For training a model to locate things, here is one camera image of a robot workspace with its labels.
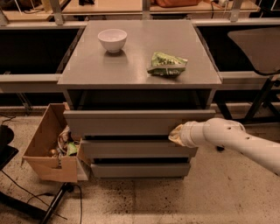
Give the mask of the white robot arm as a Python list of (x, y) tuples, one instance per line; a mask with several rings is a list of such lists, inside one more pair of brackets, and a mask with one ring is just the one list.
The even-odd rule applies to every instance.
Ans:
[(239, 122), (222, 118), (186, 122), (173, 129), (168, 138), (189, 148), (205, 144), (229, 148), (280, 175), (280, 144), (248, 134)]

